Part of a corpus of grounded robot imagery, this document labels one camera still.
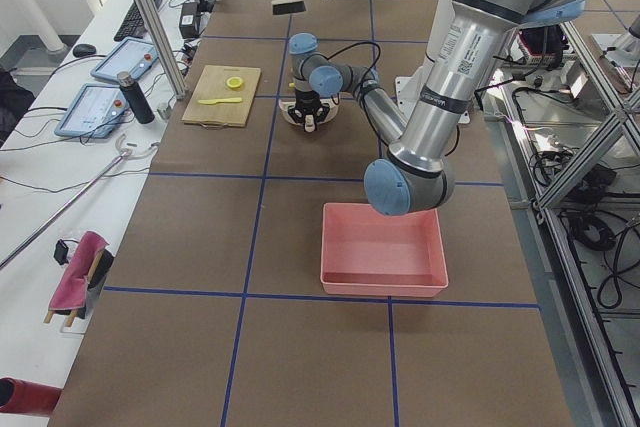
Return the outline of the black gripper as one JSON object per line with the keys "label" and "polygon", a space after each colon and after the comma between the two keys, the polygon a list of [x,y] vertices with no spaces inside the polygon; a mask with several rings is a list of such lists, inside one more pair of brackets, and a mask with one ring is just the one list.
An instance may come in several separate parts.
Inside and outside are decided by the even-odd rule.
{"label": "black gripper", "polygon": [[287,108],[287,118],[294,124],[312,122],[313,127],[326,121],[329,113],[329,103],[323,101],[315,91],[295,90],[295,102]]}

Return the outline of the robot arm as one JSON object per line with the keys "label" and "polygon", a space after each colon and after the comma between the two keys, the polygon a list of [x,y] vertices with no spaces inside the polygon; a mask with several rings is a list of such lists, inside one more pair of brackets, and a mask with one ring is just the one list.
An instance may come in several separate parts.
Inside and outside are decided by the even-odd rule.
{"label": "robot arm", "polygon": [[447,143],[509,33],[579,17],[586,0],[451,0],[454,16],[409,117],[372,69],[331,62],[308,33],[289,41],[297,97],[351,94],[387,146],[364,174],[369,204],[401,216],[443,205],[454,189]]}

